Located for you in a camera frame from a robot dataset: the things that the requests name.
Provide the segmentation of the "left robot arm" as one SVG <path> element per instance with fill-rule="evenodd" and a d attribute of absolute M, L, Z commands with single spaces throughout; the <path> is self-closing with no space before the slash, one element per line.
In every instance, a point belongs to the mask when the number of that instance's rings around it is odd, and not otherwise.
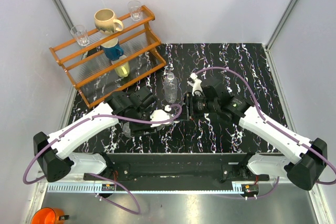
<path fill-rule="evenodd" d="M 70 174 L 88 179 L 91 173 L 103 180 L 116 179 L 118 173 L 106 154 L 74 153 L 74 150 L 99 132 L 128 118 L 131 121 L 125 123 L 125 128 L 131 136 L 162 129 L 172 116 L 169 107 L 155 109 L 156 101 L 147 87 L 134 93 L 116 91 L 71 125 L 48 135 L 37 133 L 33 137 L 34 155 L 47 181 L 57 182 Z"/>

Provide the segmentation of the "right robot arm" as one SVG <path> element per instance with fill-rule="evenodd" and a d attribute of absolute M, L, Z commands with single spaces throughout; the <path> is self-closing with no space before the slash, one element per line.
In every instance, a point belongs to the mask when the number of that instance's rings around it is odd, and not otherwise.
<path fill-rule="evenodd" d="M 279 124 L 258 110 L 249 100 L 231 95 L 217 79 L 204 81 L 191 74 L 192 92 L 185 94 L 186 118 L 197 120 L 214 115 L 223 122 L 238 125 L 261 137 L 282 153 L 281 156 L 248 154 L 238 167 L 239 176 L 250 180 L 256 175 L 289 179 L 303 190 L 311 190 L 326 167 L 327 144 L 314 141 Z"/>

